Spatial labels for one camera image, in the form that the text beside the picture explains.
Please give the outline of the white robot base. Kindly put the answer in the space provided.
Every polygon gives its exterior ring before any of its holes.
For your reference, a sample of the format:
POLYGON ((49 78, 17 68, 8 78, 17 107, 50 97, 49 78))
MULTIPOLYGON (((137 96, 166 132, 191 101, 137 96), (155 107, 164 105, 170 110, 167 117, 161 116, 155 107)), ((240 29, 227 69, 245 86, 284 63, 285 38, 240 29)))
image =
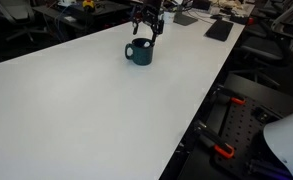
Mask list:
POLYGON ((263 129, 266 144, 293 176, 293 113, 263 129))

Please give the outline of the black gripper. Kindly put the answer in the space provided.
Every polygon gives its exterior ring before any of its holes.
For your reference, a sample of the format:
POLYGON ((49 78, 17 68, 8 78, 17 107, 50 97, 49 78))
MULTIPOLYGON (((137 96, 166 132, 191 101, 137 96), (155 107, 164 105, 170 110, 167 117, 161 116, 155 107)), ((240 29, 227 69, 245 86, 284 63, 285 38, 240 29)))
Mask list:
POLYGON ((132 10, 131 21, 133 23, 133 35, 138 32, 139 23, 143 22, 151 27, 153 32, 152 43, 155 43, 158 35, 163 33, 164 21, 160 17, 160 10, 163 0, 142 0, 132 10))

